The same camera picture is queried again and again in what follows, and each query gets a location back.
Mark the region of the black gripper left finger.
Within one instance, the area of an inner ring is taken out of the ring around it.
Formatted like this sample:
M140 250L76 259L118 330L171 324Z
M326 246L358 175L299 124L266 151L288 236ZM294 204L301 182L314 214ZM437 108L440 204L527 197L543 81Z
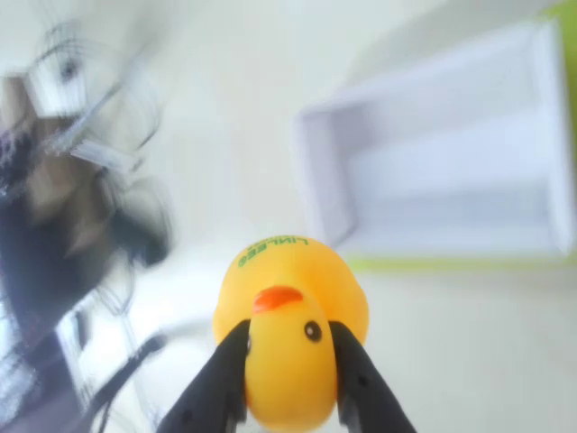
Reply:
M230 433L246 421L249 328L245 319L229 332L164 416L159 432Z

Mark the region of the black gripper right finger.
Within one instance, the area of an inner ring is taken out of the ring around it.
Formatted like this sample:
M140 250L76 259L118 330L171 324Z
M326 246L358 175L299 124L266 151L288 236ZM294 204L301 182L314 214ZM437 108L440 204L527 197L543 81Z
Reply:
M415 433L416 429L362 343L343 323L330 323L341 425L354 433Z

